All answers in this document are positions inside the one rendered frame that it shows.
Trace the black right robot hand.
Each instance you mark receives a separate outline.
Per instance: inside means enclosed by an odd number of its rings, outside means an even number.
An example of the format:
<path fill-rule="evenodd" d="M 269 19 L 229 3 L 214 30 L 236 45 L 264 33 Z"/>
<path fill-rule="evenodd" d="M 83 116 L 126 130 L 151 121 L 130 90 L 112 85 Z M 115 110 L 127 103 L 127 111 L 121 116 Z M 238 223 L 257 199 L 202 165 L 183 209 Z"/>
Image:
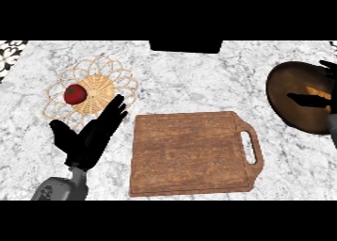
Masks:
<path fill-rule="evenodd" d="M 331 114 L 337 114 L 337 64 L 325 60 L 320 60 L 320 64 L 325 66 L 326 77 L 334 81 L 331 100 L 317 95 L 297 93 L 288 93 L 286 96 L 300 106 L 325 108 L 329 105 Z"/>

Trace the brown wooden cutting board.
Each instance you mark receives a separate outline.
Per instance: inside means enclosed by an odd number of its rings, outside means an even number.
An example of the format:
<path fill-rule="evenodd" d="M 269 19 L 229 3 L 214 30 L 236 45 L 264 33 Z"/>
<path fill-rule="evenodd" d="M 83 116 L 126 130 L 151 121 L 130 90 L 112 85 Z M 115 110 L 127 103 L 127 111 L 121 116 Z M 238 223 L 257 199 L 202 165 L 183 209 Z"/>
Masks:
<path fill-rule="evenodd" d="M 248 192 L 263 165 L 255 131 L 235 112 L 134 117 L 133 197 Z"/>

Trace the red tomato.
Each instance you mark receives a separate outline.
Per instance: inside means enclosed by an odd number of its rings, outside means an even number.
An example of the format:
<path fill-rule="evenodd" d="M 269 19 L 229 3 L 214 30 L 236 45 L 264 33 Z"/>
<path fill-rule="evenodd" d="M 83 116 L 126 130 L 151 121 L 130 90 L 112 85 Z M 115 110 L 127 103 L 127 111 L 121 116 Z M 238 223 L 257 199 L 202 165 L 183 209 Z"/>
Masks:
<path fill-rule="evenodd" d="M 80 104 L 86 99 L 84 87 L 78 84 L 70 85 L 64 92 L 64 100 L 68 104 Z"/>

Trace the black appliance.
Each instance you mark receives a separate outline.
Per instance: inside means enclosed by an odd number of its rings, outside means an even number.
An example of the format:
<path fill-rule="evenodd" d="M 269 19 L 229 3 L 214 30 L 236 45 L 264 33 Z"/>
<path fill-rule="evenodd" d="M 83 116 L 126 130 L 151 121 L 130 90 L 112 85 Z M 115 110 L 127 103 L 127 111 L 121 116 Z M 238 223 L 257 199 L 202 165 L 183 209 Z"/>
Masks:
<path fill-rule="evenodd" d="M 164 52 L 217 54 L 222 48 L 220 40 L 151 40 L 151 49 Z"/>

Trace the golden croissant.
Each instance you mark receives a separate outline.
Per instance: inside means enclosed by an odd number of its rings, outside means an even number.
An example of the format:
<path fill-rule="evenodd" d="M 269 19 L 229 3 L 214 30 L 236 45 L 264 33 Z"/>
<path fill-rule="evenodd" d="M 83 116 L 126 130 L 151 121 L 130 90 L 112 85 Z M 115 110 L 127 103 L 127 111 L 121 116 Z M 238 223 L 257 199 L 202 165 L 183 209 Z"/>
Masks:
<path fill-rule="evenodd" d="M 317 95 L 317 96 L 326 98 L 328 100 L 331 100 L 331 95 L 329 95 L 326 92 L 323 92 L 323 91 L 320 91 L 320 90 L 317 90 L 317 89 L 314 89 L 314 88 L 312 88 L 312 87 L 306 87 L 306 92 L 307 92 L 310 95 Z M 325 112 L 326 112 L 326 113 L 331 112 L 331 107 L 329 107 L 329 105 L 325 107 Z"/>

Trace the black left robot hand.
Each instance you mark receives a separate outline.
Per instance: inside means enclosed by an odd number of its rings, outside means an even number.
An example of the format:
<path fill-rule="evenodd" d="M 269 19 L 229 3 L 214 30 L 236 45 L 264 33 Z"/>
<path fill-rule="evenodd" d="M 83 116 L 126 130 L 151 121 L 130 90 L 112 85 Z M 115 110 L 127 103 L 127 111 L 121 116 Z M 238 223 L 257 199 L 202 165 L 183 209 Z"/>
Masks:
<path fill-rule="evenodd" d="M 64 164 L 70 168 L 89 171 L 95 167 L 127 114 L 124 96 L 117 95 L 101 116 L 87 123 L 80 133 L 75 133 L 61 120 L 50 121 L 55 145 L 67 154 Z"/>

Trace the woven wicker placemat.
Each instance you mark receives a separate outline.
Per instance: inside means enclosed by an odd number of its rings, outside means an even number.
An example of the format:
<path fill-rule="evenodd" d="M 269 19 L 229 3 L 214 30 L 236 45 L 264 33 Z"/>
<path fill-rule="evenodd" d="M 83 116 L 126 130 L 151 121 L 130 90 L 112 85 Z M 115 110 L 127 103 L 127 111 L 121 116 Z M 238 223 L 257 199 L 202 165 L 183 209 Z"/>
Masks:
<path fill-rule="evenodd" d="M 71 85 L 84 88 L 86 98 L 78 104 L 68 104 L 64 100 Z M 61 71 L 58 81 L 46 89 L 42 116 L 49 121 L 64 121 L 74 131 L 80 131 L 89 121 L 99 117 L 117 94 L 124 96 L 126 108 L 130 108 L 136 91 L 133 72 L 118 60 L 108 56 L 81 59 Z"/>

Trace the dark brown round pan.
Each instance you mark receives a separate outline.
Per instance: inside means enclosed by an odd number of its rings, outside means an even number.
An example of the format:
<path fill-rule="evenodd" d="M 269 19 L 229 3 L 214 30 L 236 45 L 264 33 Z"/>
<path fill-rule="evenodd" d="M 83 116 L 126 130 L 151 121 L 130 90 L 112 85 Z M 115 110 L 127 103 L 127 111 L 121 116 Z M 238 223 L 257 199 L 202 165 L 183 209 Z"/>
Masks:
<path fill-rule="evenodd" d="M 313 135 L 329 134 L 328 118 L 337 114 L 337 64 L 300 61 L 278 64 L 267 76 L 269 104 L 285 124 Z"/>

